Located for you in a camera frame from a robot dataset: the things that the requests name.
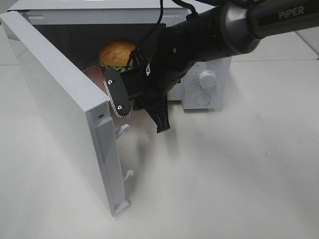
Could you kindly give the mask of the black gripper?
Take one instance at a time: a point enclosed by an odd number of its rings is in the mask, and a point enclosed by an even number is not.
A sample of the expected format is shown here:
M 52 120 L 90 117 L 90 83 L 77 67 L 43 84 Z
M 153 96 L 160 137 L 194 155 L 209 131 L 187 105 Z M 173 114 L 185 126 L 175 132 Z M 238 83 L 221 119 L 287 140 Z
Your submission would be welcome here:
M 146 108 L 157 126 L 157 133 L 170 129 L 167 96 L 164 95 L 198 61 L 192 35 L 196 28 L 192 23 L 165 28 L 157 37 L 155 54 L 145 66 L 150 73 L 143 76 L 145 93 L 137 97 L 136 102 L 140 108 Z

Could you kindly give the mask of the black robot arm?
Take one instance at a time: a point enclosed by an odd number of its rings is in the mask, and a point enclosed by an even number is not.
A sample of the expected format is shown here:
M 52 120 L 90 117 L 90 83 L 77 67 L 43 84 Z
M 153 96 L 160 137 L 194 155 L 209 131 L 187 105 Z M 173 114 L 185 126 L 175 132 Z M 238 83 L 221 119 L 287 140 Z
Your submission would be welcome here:
M 157 132 L 166 131 L 170 128 L 167 93 L 195 63 L 247 54 L 265 37 L 318 24 L 316 0 L 229 0 L 165 28 L 155 54 L 129 88 L 131 97 L 147 111 Z

